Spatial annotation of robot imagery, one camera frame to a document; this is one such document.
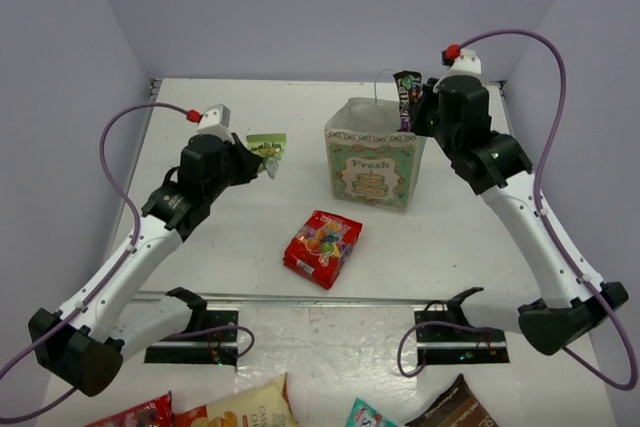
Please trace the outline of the small green candy packet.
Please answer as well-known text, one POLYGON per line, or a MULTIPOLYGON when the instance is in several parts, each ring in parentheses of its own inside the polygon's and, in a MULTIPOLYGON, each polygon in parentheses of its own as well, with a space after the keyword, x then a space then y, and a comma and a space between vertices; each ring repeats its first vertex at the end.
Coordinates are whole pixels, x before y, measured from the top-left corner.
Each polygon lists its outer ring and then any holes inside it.
POLYGON ((287 135, 285 133, 253 134, 247 135, 246 141, 249 151, 262 159, 258 172, 266 172, 270 179, 274 179, 286 150, 287 135))

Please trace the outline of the decorated paper bag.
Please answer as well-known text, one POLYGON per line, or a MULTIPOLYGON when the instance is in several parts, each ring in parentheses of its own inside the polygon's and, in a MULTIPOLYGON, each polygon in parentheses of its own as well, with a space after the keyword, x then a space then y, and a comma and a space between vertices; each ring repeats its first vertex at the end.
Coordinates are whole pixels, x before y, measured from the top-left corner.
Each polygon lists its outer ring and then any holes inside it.
POLYGON ((405 211, 426 139, 399 130, 398 98, 352 97, 324 129, 332 196, 405 211))

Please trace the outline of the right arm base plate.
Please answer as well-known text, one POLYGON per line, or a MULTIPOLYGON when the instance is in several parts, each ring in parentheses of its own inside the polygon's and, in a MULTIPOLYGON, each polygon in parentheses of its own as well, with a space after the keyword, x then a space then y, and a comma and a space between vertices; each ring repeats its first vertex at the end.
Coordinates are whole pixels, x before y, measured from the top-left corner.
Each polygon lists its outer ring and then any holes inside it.
MULTIPOLYGON (((447 322, 467 325, 455 303, 431 301, 414 311, 415 324, 447 322)), ((505 334, 502 331, 468 332, 447 326, 427 326, 416 331, 418 365, 508 364, 505 334)))

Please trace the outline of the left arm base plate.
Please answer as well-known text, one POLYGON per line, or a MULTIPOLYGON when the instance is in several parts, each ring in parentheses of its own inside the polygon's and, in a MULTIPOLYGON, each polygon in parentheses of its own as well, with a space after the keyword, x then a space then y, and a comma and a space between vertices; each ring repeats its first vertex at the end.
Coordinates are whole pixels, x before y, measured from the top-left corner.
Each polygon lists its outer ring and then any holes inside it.
POLYGON ((144 363, 236 367, 239 354, 237 339, 235 330, 225 330, 188 339, 162 341, 146 349, 144 363))

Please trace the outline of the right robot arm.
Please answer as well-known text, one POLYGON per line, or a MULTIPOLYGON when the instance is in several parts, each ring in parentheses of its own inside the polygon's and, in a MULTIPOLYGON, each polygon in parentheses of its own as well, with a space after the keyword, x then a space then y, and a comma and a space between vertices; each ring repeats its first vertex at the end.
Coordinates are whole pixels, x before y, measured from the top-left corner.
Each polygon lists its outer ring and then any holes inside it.
POLYGON ((461 340, 480 328, 521 333, 535 350, 553 355, 599 326, 629 294, 595 271, 546 201, 535 199, 532 163, 514 137, 492 129, 489 100, 475 76, 431 78, 410 108, 412 131, 434 139, 456 175, 497 215, 540 297, 528 302, 472 287, 448 301, 445 326, 461 340))

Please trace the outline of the brown m&m packet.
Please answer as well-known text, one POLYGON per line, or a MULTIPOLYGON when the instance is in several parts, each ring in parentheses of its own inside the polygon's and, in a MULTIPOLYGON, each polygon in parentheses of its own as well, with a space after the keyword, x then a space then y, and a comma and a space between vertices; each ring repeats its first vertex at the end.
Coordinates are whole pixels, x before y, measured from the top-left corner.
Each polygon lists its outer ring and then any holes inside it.
POLYGON ((423 77, 418 71, 403 70, 395 72, 393 79, 398 93, 399 130, 409 132, 422 97, 423 77))

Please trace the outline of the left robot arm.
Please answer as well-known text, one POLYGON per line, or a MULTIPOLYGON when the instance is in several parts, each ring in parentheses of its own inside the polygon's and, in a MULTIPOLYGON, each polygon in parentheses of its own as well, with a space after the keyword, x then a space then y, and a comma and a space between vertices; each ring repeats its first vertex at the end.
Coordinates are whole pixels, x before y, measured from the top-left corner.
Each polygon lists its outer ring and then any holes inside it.
POLYGON ((55 312, 39 309, 28 323, 38 363, 88 397, 100 394, 124 362, 165 338, 201 337, 206 303, 178 287, 141 316, 121 314, 149 276, 210 215, 231 186, 254 180, 260 156, 237 137, 190 138, 178 166, 149 197, 128 238, 72 298, 55 312))

